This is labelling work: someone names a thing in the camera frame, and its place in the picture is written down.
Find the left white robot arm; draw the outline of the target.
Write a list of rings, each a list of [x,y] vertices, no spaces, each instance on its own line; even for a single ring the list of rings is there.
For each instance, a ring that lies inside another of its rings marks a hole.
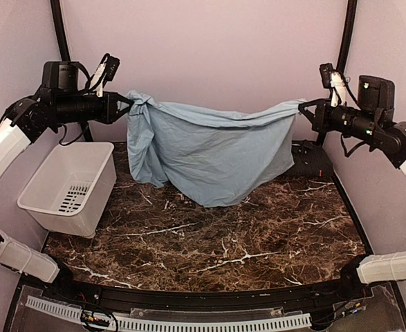
[[[0,178],[15,159],[46,130],[45,120],[33,121],[42,112],[29,98],[16,102],[0,122]],[[116,183],[110,142],[77,142],[57,146],[40,165],[17,205],[51,232],[92,238]],[[65,302],[79,295],[71,271],[49,255],[28,247],[0,229],[0,264],[18,273],[51,284]]]

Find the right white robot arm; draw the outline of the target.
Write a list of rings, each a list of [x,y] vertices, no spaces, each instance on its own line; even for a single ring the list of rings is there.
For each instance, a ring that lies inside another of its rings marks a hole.
[[[406,122],[384,119],[386,109],[373,113],[343,104],[333,107],[327,99],[303,102],[299,112],[318,133],[336,131],[341,134],[340,143],[344,155],[350,155],[367,145],[370,151],[380,150],[389,162],[406,176]],[[342,279],[334,286],[335,295],[348,300],[361,285],[406,280],[406,251],[383,255],[360,255],[342,269]]]

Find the light blue garment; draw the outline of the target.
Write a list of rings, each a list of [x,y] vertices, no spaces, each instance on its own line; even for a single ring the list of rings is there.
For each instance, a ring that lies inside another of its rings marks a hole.
[[[294,164],[293,125],[301,100],[258,113],[158,102],[132,90],[127,153],[133,179],[171,183],[204,207],[236,205]]]

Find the black pinstriped shirt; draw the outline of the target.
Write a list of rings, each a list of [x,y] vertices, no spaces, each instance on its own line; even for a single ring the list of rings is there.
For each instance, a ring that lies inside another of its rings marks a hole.
[[[292,141],[294,165],[284,176],[332,177],[333,163],[323,148],[310,140]]]

